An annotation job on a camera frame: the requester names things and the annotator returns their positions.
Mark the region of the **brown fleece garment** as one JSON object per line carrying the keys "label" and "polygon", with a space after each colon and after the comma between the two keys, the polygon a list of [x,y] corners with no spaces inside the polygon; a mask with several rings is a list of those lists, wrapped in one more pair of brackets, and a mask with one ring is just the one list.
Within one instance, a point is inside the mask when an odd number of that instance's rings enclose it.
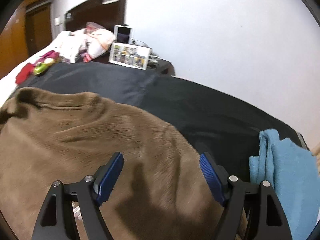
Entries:
{"label": "brown fleece garment", "polygon": [[1,107],[1,212],[30,239],[55,180],[124,167],[101,213],[115,239],[212,239],[223,212],[198,152],[171,124],[97,94],[21,88]]}

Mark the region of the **orange wooden wardrobe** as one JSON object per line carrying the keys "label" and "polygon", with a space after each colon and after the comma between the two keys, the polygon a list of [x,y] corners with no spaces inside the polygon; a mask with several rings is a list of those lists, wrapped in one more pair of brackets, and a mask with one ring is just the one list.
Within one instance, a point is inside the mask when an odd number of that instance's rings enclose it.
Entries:
{"label": "orange wooden wardrobe", "polygon": [[42,0],[22,0],[1,33],[1,77],[30,57],[25,39],[25,11],[28,5],[38,1]]}

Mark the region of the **red folded garment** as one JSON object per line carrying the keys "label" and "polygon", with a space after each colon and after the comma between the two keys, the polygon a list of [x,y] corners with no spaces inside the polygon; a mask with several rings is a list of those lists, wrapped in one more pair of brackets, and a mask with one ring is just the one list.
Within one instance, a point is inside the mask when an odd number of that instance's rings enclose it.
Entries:
{"label": "red folded garment", "polygon": [[17,74],[15,78],[16,85],[20,85],[21,83],[23,83],[33,73],[34,68],[34,64],[27,63]]}

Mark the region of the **blue folded towel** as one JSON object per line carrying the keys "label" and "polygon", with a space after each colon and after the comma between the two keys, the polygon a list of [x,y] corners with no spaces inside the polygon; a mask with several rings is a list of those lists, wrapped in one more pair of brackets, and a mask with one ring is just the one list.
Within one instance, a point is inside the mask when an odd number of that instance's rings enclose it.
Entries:
{"label": "blue folded towel", "polygon": [[249,158],[252,183],[271,183],[293,239],[307,239],[317,223],[319,174],[316,158],[275,129],[259,133],[259,154]]}

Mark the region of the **white tablet device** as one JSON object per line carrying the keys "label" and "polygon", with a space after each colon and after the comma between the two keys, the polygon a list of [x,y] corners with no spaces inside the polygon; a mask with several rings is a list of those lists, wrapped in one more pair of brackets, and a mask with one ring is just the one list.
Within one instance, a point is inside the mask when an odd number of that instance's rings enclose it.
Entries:
{"label": "white tablet device", "polygon": [[127,25],[115,25],[114,35],[117,43],[132,43],[132,28],[128,27]]}

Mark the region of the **black plastic sheet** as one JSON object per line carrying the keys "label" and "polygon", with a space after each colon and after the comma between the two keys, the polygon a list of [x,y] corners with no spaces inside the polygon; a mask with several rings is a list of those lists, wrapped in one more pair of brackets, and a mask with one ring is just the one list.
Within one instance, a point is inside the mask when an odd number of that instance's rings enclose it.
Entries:
{"label": "black plastic sheet", "polygon": [[97,93],[141,108],[172,124],[199,153],[210,153],[229,174],[249,181],[249,158],[259,154],[259,132],[274,128],[281,139],[306,147],[301,134],[266,112],[209,87],[114,64],[58,63],[22,87],[53,93]]}

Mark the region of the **magenta folded garment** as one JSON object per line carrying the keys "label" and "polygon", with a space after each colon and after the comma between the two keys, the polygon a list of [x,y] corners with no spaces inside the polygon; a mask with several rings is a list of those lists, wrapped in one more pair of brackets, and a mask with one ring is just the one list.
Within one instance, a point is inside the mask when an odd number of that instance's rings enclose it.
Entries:
{"label": "magenta folded garment", "polygon": [[39,59],[37,59],[35,64],[43,63],[46,59],[56,60],[59,56],[60,56],[60,53],[58,51],[50,50],[44,55],[42,55]]}

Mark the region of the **photo collage frame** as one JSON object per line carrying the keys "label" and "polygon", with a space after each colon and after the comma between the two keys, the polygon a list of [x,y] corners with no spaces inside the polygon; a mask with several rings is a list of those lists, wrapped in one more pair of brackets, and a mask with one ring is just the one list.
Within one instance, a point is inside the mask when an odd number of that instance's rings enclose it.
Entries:
{"label": "photo collage frame", "polygon": [[112,43],[109,63],[146,70],[152,49],[134,44]]}

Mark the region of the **brown wooden door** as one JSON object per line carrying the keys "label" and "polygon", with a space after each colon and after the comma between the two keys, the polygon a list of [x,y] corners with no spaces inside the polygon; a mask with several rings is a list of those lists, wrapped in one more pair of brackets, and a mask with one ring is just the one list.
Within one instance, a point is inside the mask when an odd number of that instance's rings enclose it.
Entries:
{"label": "brown wooden door", "polygon": [[26,7],[25,39],[29,56],[52,42],[50,7],[53,0],[42,0]]}

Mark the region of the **pink and white bedding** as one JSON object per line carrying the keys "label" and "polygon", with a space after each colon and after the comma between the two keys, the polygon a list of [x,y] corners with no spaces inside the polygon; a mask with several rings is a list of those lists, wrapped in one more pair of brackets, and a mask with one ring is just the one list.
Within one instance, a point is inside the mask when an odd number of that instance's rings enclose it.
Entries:
{"label": "pink and white bedding", "polygon": [[68,63],[90,62],[108,51],[116,36],[103,26],[87,22],[76,31],[62,31],[51,43],[63,61]]}

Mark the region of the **green toy with dome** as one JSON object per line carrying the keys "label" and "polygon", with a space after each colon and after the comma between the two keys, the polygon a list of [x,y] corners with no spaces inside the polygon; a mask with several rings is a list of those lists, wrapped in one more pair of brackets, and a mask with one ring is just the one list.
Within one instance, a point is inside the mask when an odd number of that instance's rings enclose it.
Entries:
{"label": "green toy with dome", "polygon": [[46,58],[43,62],[36,64],[33,69],[33,74],[36,76],[44,74],[55,63],[56,60],[54,58]]}

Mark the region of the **dark wooden headboard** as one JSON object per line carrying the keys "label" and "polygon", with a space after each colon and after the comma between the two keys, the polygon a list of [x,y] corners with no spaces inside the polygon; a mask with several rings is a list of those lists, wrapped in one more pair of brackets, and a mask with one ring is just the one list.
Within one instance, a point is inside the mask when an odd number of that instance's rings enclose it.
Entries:
{"label": "dark wooden headboard", "polygon": [[126,0],[87,0],[65,13],[65,28],[76,31],[93,22],[113,31],[125,23],[125,9]]}

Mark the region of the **white quilt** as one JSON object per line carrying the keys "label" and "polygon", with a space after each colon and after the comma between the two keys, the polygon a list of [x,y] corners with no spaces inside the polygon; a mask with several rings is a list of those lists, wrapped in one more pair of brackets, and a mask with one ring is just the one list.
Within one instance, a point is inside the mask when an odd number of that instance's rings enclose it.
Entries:
{"label": "white quilt", "polygon": [[29,57],[27,60],[17,65],[5,77],[1,78],[1,106],[3,106],[3,104],[8,100],[9,96],[11,96],[11,94],[17,88],[16,76],[20,73],[20,71],[26,64],[35,63],[36,60],[38,60],[41,56],[43,56],[45,53],[51,50],[59,52],[62,55],[62,57],[68,59],[70,63],[75,63],[77,52],[75,51],[75,49],[72,49],[71,38],[72,36],[70,31],[62,31],[48,46],[36,52],[33,56]]}

